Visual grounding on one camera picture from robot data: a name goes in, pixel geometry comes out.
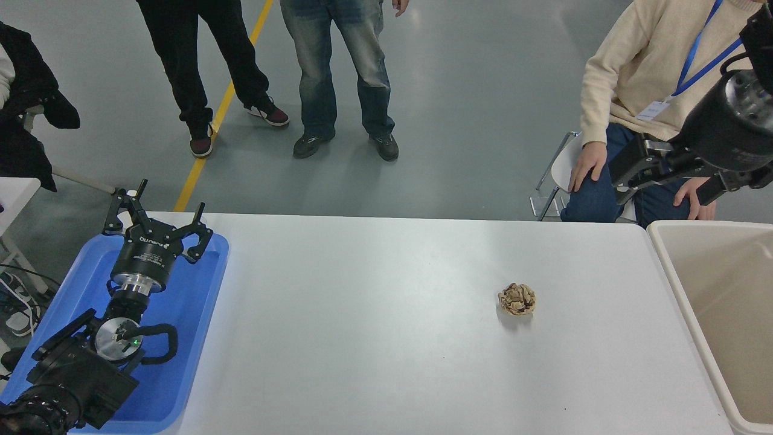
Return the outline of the person's right hand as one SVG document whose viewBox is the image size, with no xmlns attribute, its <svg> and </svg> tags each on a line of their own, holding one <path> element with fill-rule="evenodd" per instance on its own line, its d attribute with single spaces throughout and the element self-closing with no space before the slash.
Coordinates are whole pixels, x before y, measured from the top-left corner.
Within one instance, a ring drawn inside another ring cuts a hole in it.
<svg viewBox="0 0 773 435">
<path fill-rule="evenodd" d="M 588 175 L 590 175 L 591 181 L 599 181 L 607 155 L 607 145 L 604 141 L 588 141 L 583 144 L 582 151 L 580 151 L 571 171 L 568 192 L 578 192 Z"/>
</svg>

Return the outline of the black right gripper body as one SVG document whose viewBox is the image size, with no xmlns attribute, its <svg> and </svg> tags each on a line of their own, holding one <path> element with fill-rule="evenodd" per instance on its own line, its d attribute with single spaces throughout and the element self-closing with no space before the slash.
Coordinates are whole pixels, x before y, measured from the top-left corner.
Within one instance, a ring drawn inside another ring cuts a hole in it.
<svg viewBox="0 0 773 435">
<path fill-rule="evenodd" d="M 757 170 L 771 162 L 771 98 L 732 101 L 711 91 L 685 119 L 680 146 L 723 170 Z"/>
</svg>

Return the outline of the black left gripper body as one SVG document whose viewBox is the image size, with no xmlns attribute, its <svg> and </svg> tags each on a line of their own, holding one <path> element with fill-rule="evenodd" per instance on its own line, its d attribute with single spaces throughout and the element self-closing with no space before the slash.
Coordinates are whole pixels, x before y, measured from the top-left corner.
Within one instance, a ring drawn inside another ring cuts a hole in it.
<svg viewBox="0 0 773 435">
<path fill-rule="evenodd" d="M 147 235 L 143 229 L 131 228 L 125 234 L 124 245 L 112 269 L 112 280 L 121 283 L 127 276 L 138 274 L 158 285 L 166 285 L 182 249 L 181 239 L 172 236 L 167 239 L 159 230 Z"/>
</svg>

